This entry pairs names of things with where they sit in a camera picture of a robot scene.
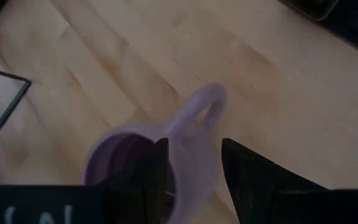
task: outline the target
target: black frame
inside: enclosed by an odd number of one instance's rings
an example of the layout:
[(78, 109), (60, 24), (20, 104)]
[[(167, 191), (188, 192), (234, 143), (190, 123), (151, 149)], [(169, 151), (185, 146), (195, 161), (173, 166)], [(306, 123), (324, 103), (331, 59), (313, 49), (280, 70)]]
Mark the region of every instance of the black frame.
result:
[(6, 73), (6, 72), (1, 72), (1, 71), (0, 71), (0, 76), (24, 82), (24, 85), (22, 85), (22, 88), (20, 88), (19, 92), (17, 92), (17, 94), (14, 97), (14, 99), (11, 101), (9, 106), (6, 108), (6, 110), (4, 111), (4, 113), (0, 117), (0, 130), (1, 130), (1, 128), (6, 123), (6, 121), (11, 116), (12, 112), (15, 110), (16, 106), (19, 104), (20, 100), (23, 98), (23, 96), (25, 95), (27, 90), (30, 88), (32, 82), (30, 80), (26, 79), (26, 78), (18, 77), (17, 75), (13, 75), (13, 74)]

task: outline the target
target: purple cup handle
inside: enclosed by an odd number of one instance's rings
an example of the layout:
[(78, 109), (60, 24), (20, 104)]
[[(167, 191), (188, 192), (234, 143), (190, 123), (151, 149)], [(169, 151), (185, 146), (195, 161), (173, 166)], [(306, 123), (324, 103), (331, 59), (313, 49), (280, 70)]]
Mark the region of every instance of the purple cup handle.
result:
[(209, 108), (197, 130), (198, 134), (208, 134), (222, 115), (226, 101), (227, 95), (222, 85), (210, 84), (201, 88), (192, 94), (182, 109), (168, 123), (168, 132), (170, 134), (182, 133), (187, 126), (197, 120), (203, 110)]

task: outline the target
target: wooden floor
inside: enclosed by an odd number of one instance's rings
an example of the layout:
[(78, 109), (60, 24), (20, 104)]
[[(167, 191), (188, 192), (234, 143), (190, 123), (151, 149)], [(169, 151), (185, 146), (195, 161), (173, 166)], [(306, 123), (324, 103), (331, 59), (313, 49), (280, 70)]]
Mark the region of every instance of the wooden floor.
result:
[[(328, 188), (358, 188), (358, 51), (268, 0), (10, 0), (0, 70), (34, 84), (0, 133), (0, 184), (79, 184), (90, 146), (165, 121), (219, 82), (229, 137)], [(0, 111), (19, 84), (0, 78)], [(194, 223), (236, 223), (221, 172)]]

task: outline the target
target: light wood grain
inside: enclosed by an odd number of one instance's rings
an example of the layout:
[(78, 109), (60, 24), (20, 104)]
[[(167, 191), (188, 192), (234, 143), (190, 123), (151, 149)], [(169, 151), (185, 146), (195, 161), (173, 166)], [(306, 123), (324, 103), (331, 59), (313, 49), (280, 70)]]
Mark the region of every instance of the light wood grain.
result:
[[(201, 86), (233, 138), (328, 188), (358, 188), (358, 51), (278, 1), (10, 0), (0, 69), (34, 84), (0, 134), (0, 184), (79, 184), (125, 122), (165, 121)], [(0, 80), (0, 109), (17, 83)], [(235, 223), (219, 184), (193, 223)]]

